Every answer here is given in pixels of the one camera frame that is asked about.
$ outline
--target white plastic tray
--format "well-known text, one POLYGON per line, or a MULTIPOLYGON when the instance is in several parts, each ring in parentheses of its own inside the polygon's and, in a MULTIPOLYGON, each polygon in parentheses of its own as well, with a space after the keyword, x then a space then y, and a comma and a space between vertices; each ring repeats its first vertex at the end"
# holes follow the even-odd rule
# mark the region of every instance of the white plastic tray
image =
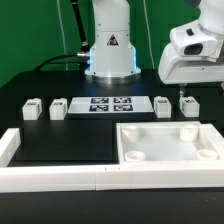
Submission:
POLYGON ((224 158, 224 140, 211 124, 200 122, 170 122, 170 123, 132 123, 117 125, 118 153, 120 163, 125 161, 125 154, 137 151, 145 154, 145 162, 152 161, 195 161, 197 151, 209 149, 224 158), (193 124, 199 127, 198 138, 195 141, 180 139, 183 125, 193 124), (129 143, 122 139, 122 129, 129 126, 139 129, 139 140, 129 143))

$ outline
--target black tabletop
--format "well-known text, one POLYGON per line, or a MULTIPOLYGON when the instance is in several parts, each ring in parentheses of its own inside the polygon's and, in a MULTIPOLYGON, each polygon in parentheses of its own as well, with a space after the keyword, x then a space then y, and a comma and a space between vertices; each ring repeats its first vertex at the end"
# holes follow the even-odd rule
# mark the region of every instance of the black tabletop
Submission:
MULTIPOLYGON (((224 98, 218 84, 192 84, 189 95, 200 103, 200 117, 180 112, 179 86, 164 85, 157 71, 143 71, 139 82, 107 86, 80 80, 78 72, 25 72, 0 90, 0 134, 20 128, 22 144, 9 166, 117 163, 118 122, 199 120, 212 123, 224 135, 224 98), (56 98, 98 96, 168 97, 172 118, 154 113, 67 115, 50 121, 56 98), (27 99, 40 98, 38 121, 23 121, 27 99)), ((1 223, 222 223, 224 188, 126 190, 106 192, 48 192, 0 194, 1 223)))

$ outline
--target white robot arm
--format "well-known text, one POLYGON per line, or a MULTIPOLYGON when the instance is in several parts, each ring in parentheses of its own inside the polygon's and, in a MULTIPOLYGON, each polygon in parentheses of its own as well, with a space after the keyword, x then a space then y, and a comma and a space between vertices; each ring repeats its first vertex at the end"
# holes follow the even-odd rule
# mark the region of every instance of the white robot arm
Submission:
POLYGON ((165 84, 224 81, 224 1, 185 0, 199 7, 199 20, 170 33, 159 76, 165 84))
POLYGON ((86 79, 107 84, 136 79, 136 50, 130 43, 130 8, 127 0, 92 0, 95 44, 90 50, 86 79))

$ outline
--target green wall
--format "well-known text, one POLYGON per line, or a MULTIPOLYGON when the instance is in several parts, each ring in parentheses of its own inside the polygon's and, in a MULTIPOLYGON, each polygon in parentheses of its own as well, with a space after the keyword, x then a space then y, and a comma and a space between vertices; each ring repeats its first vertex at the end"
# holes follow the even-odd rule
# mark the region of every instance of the green wall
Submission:
MULTIPOLYGON (((197 19, 199 10, 183 0, 146 0, 152 33, 153 55, 158 68, 169 31, 197 19)), ((91 0, 80 0, 90 44, 94 42, 91 0)), ((142 0, 129 0, 131 41, 137 48, 138 66, 151 68, 142 0)), ((61 0, 68 52, 79 50, 80 41, 69 0, 61 0)), ((63 54, 56 0, 2 1, 0 4, 0 87, 16 74, 32 70, 45 59, 63 54)), ((48 67, 47 69, 64 69, 48 67)))

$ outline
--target white block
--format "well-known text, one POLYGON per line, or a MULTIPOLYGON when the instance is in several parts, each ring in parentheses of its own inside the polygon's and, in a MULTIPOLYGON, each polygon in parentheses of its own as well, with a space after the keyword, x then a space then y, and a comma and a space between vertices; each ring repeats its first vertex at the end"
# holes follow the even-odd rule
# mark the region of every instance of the white block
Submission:
POLYGON ((23 106, 24 120, 37 120, 42 112, 41 99, 35 98, 27 100, 23 106))
POLYGON ((185 117, 199 117, 200 104, 194 97, 180 98, 180 110, 185 117))
POLYGON ((96 190, 223 187, 219 160, 97 166, 96 190))
POLYGON ((94 191, 95 166, 10 167, 0 169, 0 193, 94 191))
POLYGON ((11 128, 0 139, 0 167, 7 167, 21 143, 18 128, 11 128))
POLYGON ((171 104, 166 97, 154 98, 154 111, 158 118, 171 118, 171 104))
POLYGON ((54 100, 50 108, 50 119, 51 120, 64 120, 65 115, 68 112, 68 102, 66 99, 54 100))

